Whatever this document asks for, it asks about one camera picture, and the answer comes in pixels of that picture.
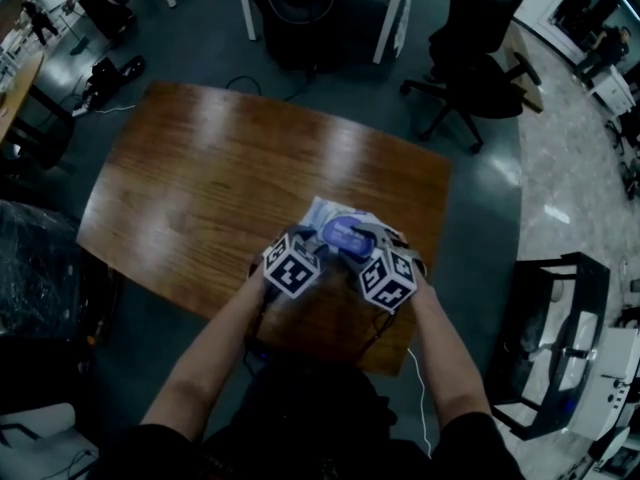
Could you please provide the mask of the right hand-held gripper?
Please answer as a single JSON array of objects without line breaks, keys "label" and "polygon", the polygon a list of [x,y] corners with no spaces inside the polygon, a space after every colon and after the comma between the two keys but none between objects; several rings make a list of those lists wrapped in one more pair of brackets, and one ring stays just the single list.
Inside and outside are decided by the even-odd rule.
[{"label": "right hand-held gripper", "polygon": [[367,302],[395,313],[416,292],[418,277],[426,277],[425,263],[398,233],[383,225],[360,222],[351,229],[370,238],[373,249],[365,256],[339,249],[340,261],[355,273]]}]

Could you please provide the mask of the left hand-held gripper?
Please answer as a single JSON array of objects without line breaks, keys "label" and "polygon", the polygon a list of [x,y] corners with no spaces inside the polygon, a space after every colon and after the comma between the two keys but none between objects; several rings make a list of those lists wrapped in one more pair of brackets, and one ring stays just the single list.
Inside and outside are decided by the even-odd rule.
[{"label": "left hand-held gripper", "polygon": [[316,234],[309,226],[291,226],[263,252],[264,277],[288,297],[299,297],[319,276],[321,260],[330,256],[326,243],[313,252],[308,247]]}]

